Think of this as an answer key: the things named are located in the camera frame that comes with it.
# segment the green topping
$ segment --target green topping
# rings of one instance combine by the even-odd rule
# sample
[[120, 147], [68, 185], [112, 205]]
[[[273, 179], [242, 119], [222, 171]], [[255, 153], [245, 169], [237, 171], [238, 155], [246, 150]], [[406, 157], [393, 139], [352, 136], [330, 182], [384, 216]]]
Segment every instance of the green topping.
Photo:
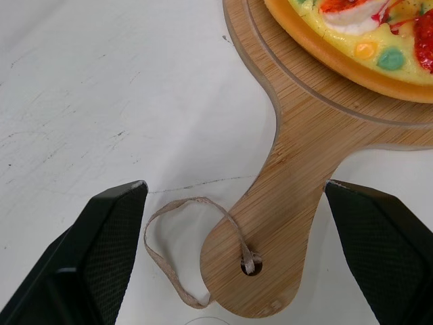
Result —
[[424, 5], [424, 2], [421, 3], [421, 9], [419, 10], [419, 15], [422, 16], [426, 13], [426, 6]]
[[405, 57], [395, 47], [385, 49], [378, 60], [378, 66], [384, 70], [394, 71], [400, 69], [405, 63]]

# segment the bamboo cutting board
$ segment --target bamboo cutting board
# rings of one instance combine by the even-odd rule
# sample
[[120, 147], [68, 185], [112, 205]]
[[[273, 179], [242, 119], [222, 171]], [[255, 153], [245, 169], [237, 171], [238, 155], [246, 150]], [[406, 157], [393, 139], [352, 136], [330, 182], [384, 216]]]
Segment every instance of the bamboo cutting board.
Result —
[[261, 272], [243, 273], [227, 221], [208, 235], [200, 268], [219, 304], [261, 318], [284, 309], [298, 291], [326, 179], [368, 146], [433, 145], [433, 105], [392, 99], [334, 73], [290, 38], [263, 0], [225, 0], [224, 6], [242, 60], [275, 107], [277, 136], [258, 179], [231, 210], [248, 246], [263, 258]]

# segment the pizza topping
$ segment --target pizza topping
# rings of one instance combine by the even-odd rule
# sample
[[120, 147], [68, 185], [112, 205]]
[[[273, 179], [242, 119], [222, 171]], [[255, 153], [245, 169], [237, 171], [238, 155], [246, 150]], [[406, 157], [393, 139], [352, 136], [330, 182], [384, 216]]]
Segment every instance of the pizza topping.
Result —
[[387, 22], [389, 22], [390, 20], [391, 20], [391, 17], [390, 17], [390, 12], [391, 12], [391, 9], [392, 8], [394, 8], [395, 6], [397, 6], [397, 5], [399, 5], [401, 2], [403, 2], [404, 0], [396, 0], [392, 5], [389, 5], [386, 9], [385, 9], [385, 12], [383, 13], [383, 15], [382, 15], [382, 17], [380, 16], [380, 12], [381, 11], [379, 11], [379, 13], [378, 14], [376, 14], [376, 15], [373, 15], [371, 18], [373, 18], [373, 20], [377, 20], [380, 24], [385, 24], [385, 23], [387, 23]]
[[394, 34], [394, 35], [399, 35], [400, 34], [400, 27], [401, 26], [403, 26], [404, 24], [406, 24], [408, 22], [414, 22], [417, 19], [418, 18], [411, 18], [411, 19], [403, 20], [401, 22], [396, 22], [395, 24], [390, 24], [391, 33]]
[[361, 60], [368, 60], [374, 57], [378, 44], [374, 42], [359, 43], [355, 47], [355, 57]]
[[323, 0], [319, 12], [328, 27], [350, 35], [361, 35], [375, 30], [380, 22], [372, 18], [382, 17], [390, 0]]
[[378, 60], [378, 66], [388, 71], [398, 70], [404, 63], [405, 57], [401, 51], [395, 47], [385, 49]]
[[416, 20], [413, 32], [415, 56], [424, 69], [433, 73], [433, 9]]
[[419, 15], [422, 16], [426, 13], [426, 5], [424, 5], [424, 2], [421, 4], [421, 9], [419, 10]]

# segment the wooden pizza board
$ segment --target wooden pizza board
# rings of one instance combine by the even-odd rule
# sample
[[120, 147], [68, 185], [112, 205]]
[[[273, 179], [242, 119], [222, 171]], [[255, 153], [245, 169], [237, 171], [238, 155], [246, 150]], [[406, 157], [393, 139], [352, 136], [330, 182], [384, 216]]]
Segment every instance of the wooden pizza board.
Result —
[[295, 297], [322, 188], [337, 166], [369, 146], [433, 145], [433, 105], [386, 97], [334, 73], [290, 38], [263, 0], [224, 0], [224, 8], [242, 60], [275, 107], [277, 135], [258, 179], [231, 210], [263, 258], [262, 271], [243, 273], [227, 221], [208, 235], [200, 268], [219, 304], [261, 318]]

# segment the white table surface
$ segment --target white table surface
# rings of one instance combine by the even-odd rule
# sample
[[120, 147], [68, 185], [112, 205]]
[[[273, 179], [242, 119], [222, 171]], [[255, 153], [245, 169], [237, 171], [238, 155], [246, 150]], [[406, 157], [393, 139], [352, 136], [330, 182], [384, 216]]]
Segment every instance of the white table surface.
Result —
[[[0, 307], [47, 245], [106, 188], [146, 180], [144, 224], [163, 204], [188, 196], [229, 209], [254, 181], [275, 116], [230, 42], [221, 0], [0, 6]], [[346, 159], [334, 178], [397, 195], [432, 229], [432, 162], [432, 151], [368, 150]], [[191, 204], [155, 222], [149, 234], [201, 299], [207, 292], [200, 248], [220, 218], [212, 207]], [[298, 296], [264, 320], [237, 317], [217, 303], [200, 311], [184, 305], [140, 240], [117, 324], [186, 323], [377, 321], [322, 199]]]

